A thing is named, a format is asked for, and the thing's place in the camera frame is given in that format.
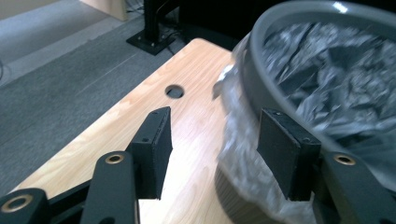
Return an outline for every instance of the transparent plastic bag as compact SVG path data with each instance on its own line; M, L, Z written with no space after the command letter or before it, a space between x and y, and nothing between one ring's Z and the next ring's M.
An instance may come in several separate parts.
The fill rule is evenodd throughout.
M263 40L262 62L297 115L396 191L394 141L371 140L383 134L396 139L393 41L331 23L294 24Z
M237 192L275 220L315 223L312 202L287 201L256 151L259 121L240 84L248 36L214 87L227 111L219 168ZM331 23L294 24L263 40L267 74L296 114L362 158L396 191L396 44Z
M312 202L285 199L271 170L257 152L259 121L245 98L240 81L241 54L248 36L233 51L234 66L227 66L214 87L227 111L225 142L218 156L219 168L245 200L257 204L268 217L285 223L316 223Z

